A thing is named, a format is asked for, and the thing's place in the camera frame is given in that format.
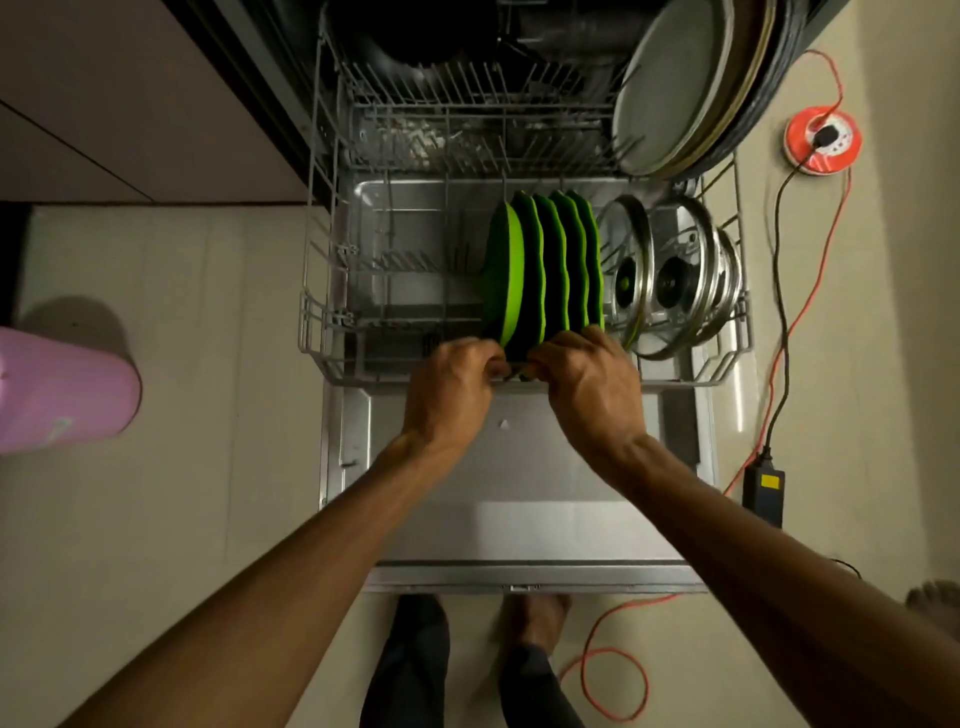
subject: pink bucket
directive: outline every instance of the pink bucket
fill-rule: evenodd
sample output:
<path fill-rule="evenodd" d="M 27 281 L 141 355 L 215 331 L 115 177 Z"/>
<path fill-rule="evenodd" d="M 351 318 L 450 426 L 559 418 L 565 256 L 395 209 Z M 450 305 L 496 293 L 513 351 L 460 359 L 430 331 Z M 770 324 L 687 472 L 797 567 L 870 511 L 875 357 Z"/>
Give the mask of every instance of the pink bucket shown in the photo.
<path fill-rule="evenodd" d="M 0 327 L 0 453 L 115 435 L 139 404 L 116 354 Z"/>

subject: dishwasher rack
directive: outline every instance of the dishwasher rack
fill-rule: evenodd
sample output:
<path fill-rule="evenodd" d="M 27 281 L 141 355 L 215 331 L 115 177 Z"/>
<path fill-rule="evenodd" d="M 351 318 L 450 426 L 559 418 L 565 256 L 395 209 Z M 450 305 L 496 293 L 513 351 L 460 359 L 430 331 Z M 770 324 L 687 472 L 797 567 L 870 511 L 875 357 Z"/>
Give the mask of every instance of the dishwasher rack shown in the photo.
<path fill-rule="evenodd" d="M 625 61 L 551 58 L 519 83 L 496 64 L 456 63 L 387 83 L 341 57 L 321 13 L 299 343 L 332 384 L 405 382 L 441 341 L 479 333 L 490 213 L 515 190 L 576 189 L 598 211 L 624 192 L 653 209 L 675 191 L 619 168 L 630 149 L 615 148 L 610 128 Z M 742 267 L 735 157 L 685 193 L 708 206 Z M 622 255 L 602 249 L 606 275 Z M 711 386 L 752 347 L 744 286 L 712 340 L 637 365 L 648 388 Z"/>

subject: white tile floor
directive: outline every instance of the white tile floor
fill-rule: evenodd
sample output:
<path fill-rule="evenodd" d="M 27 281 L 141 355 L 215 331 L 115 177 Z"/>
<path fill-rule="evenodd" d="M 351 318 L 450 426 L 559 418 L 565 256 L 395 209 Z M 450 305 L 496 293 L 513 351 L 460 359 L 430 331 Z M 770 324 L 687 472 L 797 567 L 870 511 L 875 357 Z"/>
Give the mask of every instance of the white tile floor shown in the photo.
<path fill-rule="evenodd" d="M 854 0 L 817 45 L 836 55 L 846 107 L 871 140 L 876 111 L 861 34 L 875 29 L 861 23 L 862 10 Z M 763 375 L 778 335 L 765 239 L 770 197 L 785 174 L 776 136 L 792 112 L 832 94 L 826 68 L 799 61 L 741 148 L 758 337 L 756 362 L 740 372 L 748 413 L 754 369 Z M 821 297 L 794 340 L 794 394 L 775 455 L 788 470 L 786 530 L 856 563 L 900 598 L 927 576 L 931 505 L 915 462 L 914 382 L 904 369 L 878 165 L 868 142 Z M 787 194 L 792 311 L 814 279 L 839 192 L 838 180 L 798 180 Z M 38 212 L 21 314 L 42 328 L 63 320 L 62 307 L 50 313 L 51 300 L 102 303 L 126 334 L 145 397 L 114 440 L 0 460 L 0 704 L 10 724 L 53 724 L 315 509 L 323 387 L 296 350 L 302 222 L 291 208 Z M 104 324 L 102 308 L 74 301 L 66 310 L 81 331 Z M 725 476 L 753 438 L 752 415 L 742 431 L 735 425 L 731 390 L 716 398 Z M 558 662 L 620 598 L 575 600 Z M 501 725 L 489 676 L 500 599 L 444 603 L 453 636 L 447 723 Z M 381 595 L 357 600 L 294 725 L 356 724 L 391 606 Z M 630 649 L 647 666 L 643 725 L 803 725 L 709 595 L 618 615 L 598 643 Z M 631 669 L 604 658 L 591 670 L 598 697 L 629 711 L 639 693 Z M 587 725 L 607 724 L 575 678 L 567 692 Z"/>

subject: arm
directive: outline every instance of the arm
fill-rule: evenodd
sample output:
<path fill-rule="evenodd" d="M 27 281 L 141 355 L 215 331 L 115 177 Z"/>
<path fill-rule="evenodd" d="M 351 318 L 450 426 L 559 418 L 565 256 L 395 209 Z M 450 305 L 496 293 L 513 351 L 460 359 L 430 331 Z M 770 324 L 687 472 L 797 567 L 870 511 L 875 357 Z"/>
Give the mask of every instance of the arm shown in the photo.
<path fill-rule="evenodd" d="M 285 725 L 386 539 L 476 437 L 488 375 L 506 366 L 492 341 L 441 346 L 411 381 L 402 433 L 371 469 L 64 725 Z"/>
<path fill-rule="evenodd" d="M 599 328 L 530 359 L 571 445 L 698 571 L 808 719 L 833 724 L 817 692 L 834 691 L 863 718 L 960 716 L 960 645 L 697 479 L 647 435 L 636 369 Z"/>

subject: dishwasher door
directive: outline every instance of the dishwasher door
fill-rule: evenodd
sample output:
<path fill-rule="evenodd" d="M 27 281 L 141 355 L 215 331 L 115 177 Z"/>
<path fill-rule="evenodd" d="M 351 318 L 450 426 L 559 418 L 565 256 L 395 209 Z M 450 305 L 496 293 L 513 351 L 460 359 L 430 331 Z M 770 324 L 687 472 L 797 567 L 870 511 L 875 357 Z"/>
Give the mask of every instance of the dishwasher door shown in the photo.
<path fill-rule="evenodd" d="M 328 388 L 323 503 L 400 432 L 404 401 L 398 386 Z M 650 433 L 712 484 L 709 390 L 645 394 L 644 411 Z M 497 386 L 476 441 L 394 535 L 367 581 L 375 591 L 702 588 L 657 529 L 570 447 L 545 385 L 520 382 Z"/>

